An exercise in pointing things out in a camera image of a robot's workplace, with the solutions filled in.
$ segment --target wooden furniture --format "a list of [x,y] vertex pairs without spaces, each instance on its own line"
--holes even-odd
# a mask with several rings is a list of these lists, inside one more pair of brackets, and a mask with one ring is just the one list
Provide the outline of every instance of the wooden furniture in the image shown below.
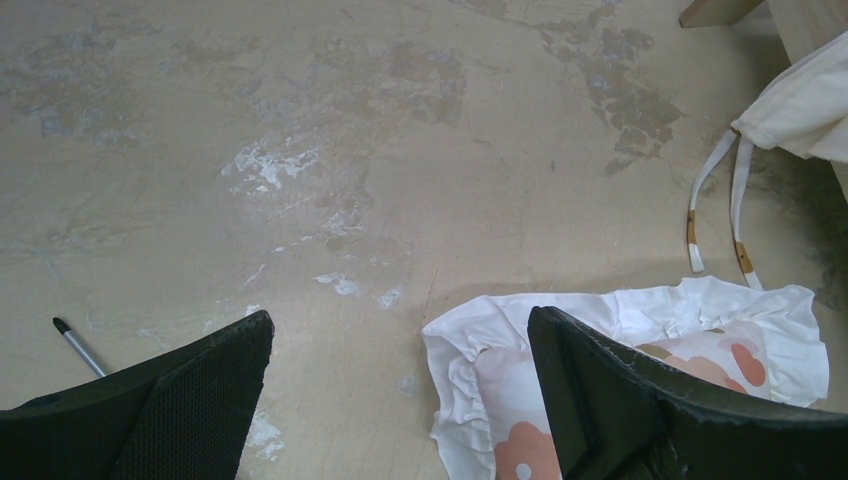
[[[731,25],[764,1],[792,63],[848,30],[848,0],[694,0],[680,15],[680,25]],[[832,165],[848,197],[848,164]]]

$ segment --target white strap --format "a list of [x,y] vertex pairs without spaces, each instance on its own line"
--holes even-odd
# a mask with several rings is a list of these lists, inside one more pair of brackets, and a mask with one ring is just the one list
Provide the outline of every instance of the white strap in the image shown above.
[[721,137],[721,140],[719,140],[718,145],[716,145],[716,148],[713,150],[713,153],[710,154],[706,163],[704,163],[704,166],[701,167],[701,171],[698,173],[698,176],[695,178],[695,183],[692,185],[692,196],[689,197],[689,217],[687,220],[686,242],[689,246],[689,264],[692,266],[692,271],[695,273],[704,271],[704,261],[701,259],[701,251],[698,248],[698,242],[695,240],[695,209],[698,206],[698,194],[701,192],[701,187],[704,185],[704,181],[707,179],[707,176],[709,176],[710,172],[712,172],[716,165],[721,162],[724,156],[727,155],[727,152],[730,151],[730,147],[733,146],[733,142],[735,141],[736,133],[733,130],[724,132],[724,136]]
[[733,186],[730,190],[730,224],[733,228],[733,240],[736,244],[736,258],[739,260],[739,267],[745,275],[745,281],[748,286],[762,290],[763,285],[754,271],[754,266],[748,253],[745,250],[745,245],[742,243],[740,230],[742,227],[742,197],[745,195],[745,187],[748,184],[748,172],[751,170],[751,156],[754,152],[754,143],[744,135],[739,141],[739,150],[736,153],[736,166],[733,169]]

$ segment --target white fabric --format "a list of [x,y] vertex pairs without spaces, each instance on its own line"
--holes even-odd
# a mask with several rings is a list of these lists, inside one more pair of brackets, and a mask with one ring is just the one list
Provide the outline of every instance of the white fabric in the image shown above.
[[[733,237],[739,234],[742,197],[754,145],[781,147],[801,158],[819,157],[848,163],[848,32],[811,53],[775,78],[759,98],[731,126],[741,133],[733,172],[731,219]],[[707,175],[727,154],[736,134],[728,130],[698,173],[689,199],[697,206]],[[689,263],[695,273],[704,270],[697,244],[689,244]],[[755,272],[746,272],[751,288],[762,289]]]
[[733,128],[764,150],[848,162],[848,32],[774,79]]
[[492,446],[506,441],[518,422],[529,422],[540,431],[551,433],[530,352],[490,348],[478,355],[473,368],[480,399],[488,413]]
[[[704,185],[704,181],[712,173],[716,165],[727,155],[727,152],[730,151],[730,147],[733,146],[733,142],[735,141],[736,134],[733,130],[724,132],[713,153],[710,154],[704,166],[701,167],[701,171],[698,172],[698,176],[695,177],[695,183],[692,185],[692,195],[689,197],[689,211],[694,212],[698,208],[698,194]],[[701,259],[701,251],[696,243],[689,244],[689,262],[692,265],[693,272],[701,273],[704,271],[704,261]]]
[[440,407],[432,437],[454,480],[493,479],[489,419],[474,364],[487,349],[529,352],[527,322],[535,306],[554,306],[628,346],[750,321],[762,327],[769,353],[771,399],[808,406],[827,396],[827,352],[812,313],[814,294],[799,286],[757,291],[714,277],[677,287],[594,294],[478,297],[433,320],[422,335]]
[[636,348],[701,380],[771,399],[766,369],[768,349],[763,329],[754,322],[730,322],[717,330],[666,338]]

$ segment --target pen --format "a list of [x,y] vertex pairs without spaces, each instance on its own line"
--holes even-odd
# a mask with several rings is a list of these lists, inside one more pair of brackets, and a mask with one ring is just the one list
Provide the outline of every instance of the pen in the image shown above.
[[65,337],[65,340],[71,344],[74,350],[77,351],[80,357],[82,357],[83,361],[88,364],[88,366],[94,370],[94,373],[98,377],[105,377],[106,371],[97,363],[97,359],[94,357],[92,352],[89,351],[88,347],[82,342],[82,340],[77,337],[71,327],[68,326],[61,318],[53,318],[53,326],[56,327],[56,330],[59,330],[59,333]]

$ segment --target floor stain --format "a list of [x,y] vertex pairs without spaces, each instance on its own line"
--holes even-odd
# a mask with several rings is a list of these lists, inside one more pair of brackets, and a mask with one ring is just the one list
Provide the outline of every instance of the floor stain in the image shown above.
[[126,38],[155,35],[144,21],[95,17],[88,29],[20,45],[0,62],[0,98],[20,115],[35,115],[44,136],[77,136],[94,144],[132,148],[143,139],[128,77],[110,61]]
[[220,46],[206,45],[191,39],[174,43],[171,49],[179,55],[183,66],[199,66],[210,63],[232,62],[239,55],[256,51],[262,37],[256,35],[242,36],[235,45]]
[[[367,189],[370,160],[404,125],[459,122],[465,69],[452,52],[408,40],[375,46],[329,35],[313,39],[310,50],[313,61],[302,76],[263,78],[271,91],[287,92],[282,99],[263,98],[258,89],[242,98],[267,129],[255,143],[257,159],[279,161],[241,168],[236,158],[224,166],[221,181],[250,214],[269,215],[257,222],[286,232],[279,242],[286,254],[310,258],[315,275],[326,274],[317,270],[326,258],[325,268],[383,298],[408,282],[412,245],[369,228],[375,202]],[[239,75],[246,82],[255,72]],[[304,167],[296,176],[283,175],[288,159],[303,152],[315,152],[309,165],[296,165]],[[348,260],[344,270],[338,259]]]
[[566,69],[576,67],[583,74],[592,111],[619,132],[614,149],[625,160],[608,164],[607,176],[620,173],[633,160],[659,157],[673,137],[671,124],[682,115],[666,96],[633,74],[639,54],[653,46],[653,39],[632,28],[603,25],[614,14],[615,6],[607,4],[585,20],[536,26],[545,51]]
[[11,123],[13,114],[12,103],[7,98],[0,97],[0,133]]
[[759,151],[748,189],[774,196],[780,220],[808,239],[802,255],[823,268],[816,300],[831,310],[848,308],[848,204],[829,162]]

